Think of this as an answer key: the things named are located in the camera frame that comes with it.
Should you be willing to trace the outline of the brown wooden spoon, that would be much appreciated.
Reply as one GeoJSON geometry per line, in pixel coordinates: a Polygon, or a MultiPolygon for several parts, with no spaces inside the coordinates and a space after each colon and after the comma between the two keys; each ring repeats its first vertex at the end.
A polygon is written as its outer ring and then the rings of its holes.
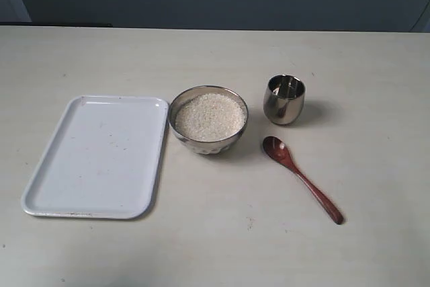
{"type": "Polygon", "coordinates": [[[302,181],[335,224],[341,225],[345,222],[344,216],[335,204],[299,170],[284,142],[278,137],[266,136],[263,139],[262,147],[270,158],[290,170],[302,181]]]}

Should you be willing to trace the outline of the steel bowl of rice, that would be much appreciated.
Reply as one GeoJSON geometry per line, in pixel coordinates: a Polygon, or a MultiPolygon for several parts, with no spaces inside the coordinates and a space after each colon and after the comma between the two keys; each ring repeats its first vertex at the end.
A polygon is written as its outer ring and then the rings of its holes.
{"type": "Polygon", "coordinates": [[[175,97],[168,119],[175,137],[189,150],[216,155],[242,137],[249,109],[240,95],[227,88],[200,85],[175,97]]]}

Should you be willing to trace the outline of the steel cup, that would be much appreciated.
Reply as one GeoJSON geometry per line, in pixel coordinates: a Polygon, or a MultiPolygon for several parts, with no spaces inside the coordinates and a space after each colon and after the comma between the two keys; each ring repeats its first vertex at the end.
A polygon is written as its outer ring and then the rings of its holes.
{"type": "Polygon", "coordinates": [[[304,106],[304,83],[291,75],[276,75],[267,84],[263,112],[269,121],[285,126],[293,123],[304,106]]]}

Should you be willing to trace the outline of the white rectangular tray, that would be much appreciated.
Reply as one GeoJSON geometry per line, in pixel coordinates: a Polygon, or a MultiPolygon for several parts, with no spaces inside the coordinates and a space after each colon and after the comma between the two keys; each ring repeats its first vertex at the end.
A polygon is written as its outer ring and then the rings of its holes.
{"type": "Polygon", "coordinates": [[[23,192],[23,211],[114,220],[148,212],[168,111],[168,103],[156,97],[72,99],[23,192]]]}

